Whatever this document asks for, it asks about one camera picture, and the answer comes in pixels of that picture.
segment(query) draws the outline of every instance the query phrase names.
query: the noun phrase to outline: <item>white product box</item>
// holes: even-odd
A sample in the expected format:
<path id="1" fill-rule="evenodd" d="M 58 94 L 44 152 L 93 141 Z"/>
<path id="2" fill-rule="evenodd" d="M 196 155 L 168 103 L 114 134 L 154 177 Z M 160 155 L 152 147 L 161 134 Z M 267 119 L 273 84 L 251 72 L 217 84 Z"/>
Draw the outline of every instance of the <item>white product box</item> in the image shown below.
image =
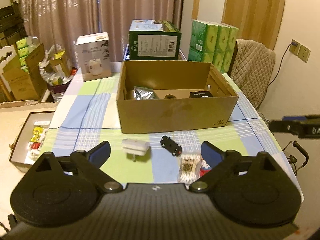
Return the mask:
<path id="1" fill-rule="evenodd" d="M 84 81 L 111 77 L 108 33 L 80 36 L 76 46 Z"/>

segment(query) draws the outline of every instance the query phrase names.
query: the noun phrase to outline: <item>plastic bag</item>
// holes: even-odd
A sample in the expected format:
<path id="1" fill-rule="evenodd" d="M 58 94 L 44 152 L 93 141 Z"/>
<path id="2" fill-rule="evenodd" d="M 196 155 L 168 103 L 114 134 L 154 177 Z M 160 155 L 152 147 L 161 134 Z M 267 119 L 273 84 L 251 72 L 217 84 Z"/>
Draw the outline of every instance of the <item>plastic bag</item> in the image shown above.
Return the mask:
<path id="1" fill-rule="evenodd" d="M 199 179 L 202 160 L 200 151 L 182 151 L 182 153 L 178 157 L 178 160 L 180 164 L 178 175 L 179 183 L 191 184 L 197 179 Z"/>

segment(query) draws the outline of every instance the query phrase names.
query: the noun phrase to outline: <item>table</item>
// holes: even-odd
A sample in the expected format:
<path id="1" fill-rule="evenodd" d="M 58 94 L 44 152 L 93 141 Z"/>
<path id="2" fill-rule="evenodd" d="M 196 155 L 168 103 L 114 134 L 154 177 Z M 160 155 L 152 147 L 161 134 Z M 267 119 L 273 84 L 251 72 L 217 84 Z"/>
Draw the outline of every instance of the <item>table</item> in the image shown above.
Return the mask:
<path id="1" fill-rule="evenodd" d="M 90 150 L 107 140 L 111 156 L 101 170 L 120 183 L 177 182 L 179 166 L 160 145 L 163 135 L 170 136 L 184 150 L 200 150 L 209 141 L 222 150 L 234 149 L 242 155 L 255 156 L 266 151 L 280 164 L 303 194 L 293 171 L 276 139 L 249 100 L 227 74 L 224 77 L 239 95 L 239 100 L 224 127 L 152 134 L 122 134 L 116 108 L 116 90 L 121 63 L 113 64 L 113 76 L 83 82 L 77 72 L 60 101 L 47 133 L 42 152 L 68 156 L 77 149 Z M 124 138 L 149 141 L 151 151 L 133 162 L 121 149 Z"/>

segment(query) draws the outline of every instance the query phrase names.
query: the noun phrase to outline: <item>green package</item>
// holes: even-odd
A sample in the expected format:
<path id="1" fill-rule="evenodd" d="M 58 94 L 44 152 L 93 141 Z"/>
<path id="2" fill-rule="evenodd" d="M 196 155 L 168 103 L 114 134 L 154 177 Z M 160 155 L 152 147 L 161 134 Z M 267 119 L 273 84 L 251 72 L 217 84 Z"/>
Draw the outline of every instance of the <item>green package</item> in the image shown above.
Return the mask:
<path id="1" fill-rule="evenodd" d="M 214 53 L 201 53 L 192 48 L 189 48 L 189 61 L 198 61 L 198 62 L 212 62 Z"/>
<path id="2" fill-rule="evenodd" d="M 190 47 L 202 53 L 214 53 L 218 28 L 215 23 L 193 20 Z"/>
<path id="3" fill-rule="evenodd" d="M 226 51 L 223 57 L 223 63 L 220 72 L 227 73 L 232 60 L 233 51 Z"/>
<path id="4" fill-rule="evenodd" d="M 19 58 L 21 66 L 25 66 L 25 65 L 27 64 L 27 63 L 26 63 L 26 57 L 27 57 L 27 56 L 24 56 L 24 57 Z"/>
<path id="5" fill-rule="evenodd" d="M 31 46 L 24 47 L 23 49 L 18 50 L 19 57 L 28 56 L 33 51 Z"/>
<path id="6" fill-rule="evenodd" d="M 218 69 L 219 71 L 221 71 L 224 54 L 225 54 L 225 52 L 217 52 L 217 51 L 216 51 L 216 52 L 214 53 L 214 55 L 213 55 L 212 64 L 213 64 L 213 65 L 216 67 L 216 69 Z"/>
<path id="7" fill-rule="evenodd" d="M 27 67 L 26 65 L 23 66 L 23 67 L 21 67 L 21 69 L 22 69 L 24 72 L 27 72 L 28 74 L 30 74 L 29 69 L 28 69 L 28 67 Z"/>
<path id="8" fill-rule="evenodd" d="M 213 23 L 218 25 L 217 42 L 215 52 L 225 52 L 228 44 L 230 27 L 222 23 Z"/>
<path id="9" fill-rule="evenodd" d="M 18 40 L 16 42 L 17 49 L 22 49 L 22 48 L 28 47 L 31 44 L 32 44 L 32 37 L 30 37 L 30 36 L 22 38 L 21 40 Z"/>
<path id="10" fill-rule="evenodd" d="M 230 28 L 228 43 L 226 47 L 226 51 L 233 51 L 235 49 L 236 44 L 236 38 L 238 35 L 239 28 L 234 27 L 232 25 L 224 23 L 224 25 L 228 26 Z"/>

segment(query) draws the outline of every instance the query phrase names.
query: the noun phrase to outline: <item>screw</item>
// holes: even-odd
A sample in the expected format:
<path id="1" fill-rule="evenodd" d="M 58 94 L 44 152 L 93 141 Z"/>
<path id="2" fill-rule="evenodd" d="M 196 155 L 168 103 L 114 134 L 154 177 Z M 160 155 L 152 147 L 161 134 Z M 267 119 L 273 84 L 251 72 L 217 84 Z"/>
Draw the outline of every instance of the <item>screw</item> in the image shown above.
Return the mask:
<path id="1" fill-rule="evenodd" d="M 191 187 L 193 187 L 196 190 L 203 190 L 208 187 L 208 184 L 206 184 L 204 181 L 196 181 L 191 184 Z"/>
<path id="2" fill-rule="evenodd" d="M 120 184 L 115 181 L 109 181 L 104 184 L 105 189 L 108 190 L 116 190 L 120 187 Z"/>

